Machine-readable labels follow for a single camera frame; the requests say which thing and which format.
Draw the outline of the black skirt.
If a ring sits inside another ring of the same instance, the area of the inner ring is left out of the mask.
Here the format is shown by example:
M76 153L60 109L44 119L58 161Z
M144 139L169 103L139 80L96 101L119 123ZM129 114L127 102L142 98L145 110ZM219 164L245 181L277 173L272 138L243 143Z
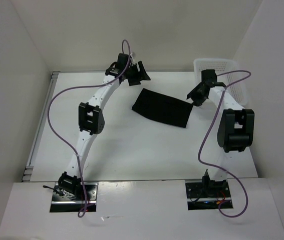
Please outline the black skirt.
M193 105L148 89L141 90L132 110L159 123L186 128Z

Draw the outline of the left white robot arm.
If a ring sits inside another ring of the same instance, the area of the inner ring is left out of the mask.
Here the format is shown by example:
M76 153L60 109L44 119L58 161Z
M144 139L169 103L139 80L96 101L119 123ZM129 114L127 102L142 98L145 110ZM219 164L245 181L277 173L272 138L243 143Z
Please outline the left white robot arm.
M70 200L84 197L85 188L83 186L83 168L90 148L105 126L103 109L120 84L127 80L129 86L139 85L141 81L149 81L151 78L147 74L141 61L134 62L133 57L120 53L117 61L106 69L104 79L97 85L97 91L88 100L82 102L78 107L79 138L76 146L72 146L64 141L74 153L66 170L58 180L59 189Z

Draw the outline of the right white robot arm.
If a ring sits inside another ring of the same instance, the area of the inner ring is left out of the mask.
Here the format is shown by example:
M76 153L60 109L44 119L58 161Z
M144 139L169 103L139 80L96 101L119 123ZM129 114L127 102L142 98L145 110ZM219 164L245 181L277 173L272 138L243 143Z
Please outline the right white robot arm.
M233 73L245 73L247 75L229 84L217 80L218 77ZM199 147L198 161L205 166L219 169L232 176L244 191L246 190L237 176L222 166L203 161L201 154L219 113L221 113L221 120L217 130L217 143L225 153L243 152L252 145L255 113L251 109L244 108L227 92L231 86L248 79L250 76L251 72L247 70L232 70L217 74L214 69L205 69L201 72L200 83L187 95L187 98L191 99L196 107L201 106L206 100L211 100L216 105L213 120Z

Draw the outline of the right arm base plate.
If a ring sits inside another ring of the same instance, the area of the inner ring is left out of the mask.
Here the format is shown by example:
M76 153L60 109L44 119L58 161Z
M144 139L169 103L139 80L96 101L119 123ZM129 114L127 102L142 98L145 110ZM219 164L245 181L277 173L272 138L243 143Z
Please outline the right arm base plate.
M199 181L185 183L188 210L232 209L231 194L227 181L211 180L207 185Z

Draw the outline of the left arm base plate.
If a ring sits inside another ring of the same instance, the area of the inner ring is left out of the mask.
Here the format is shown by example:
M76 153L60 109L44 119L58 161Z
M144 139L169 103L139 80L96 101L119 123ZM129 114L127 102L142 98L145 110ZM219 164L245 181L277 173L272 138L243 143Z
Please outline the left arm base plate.
M57 182L54 185L54 189L50 205L51 213L75 213L84 207L84 194L75 196L74 194L59 188ZM88 208L86 212L95 212L98 184L96 182L85 184L85 189L88 198Z

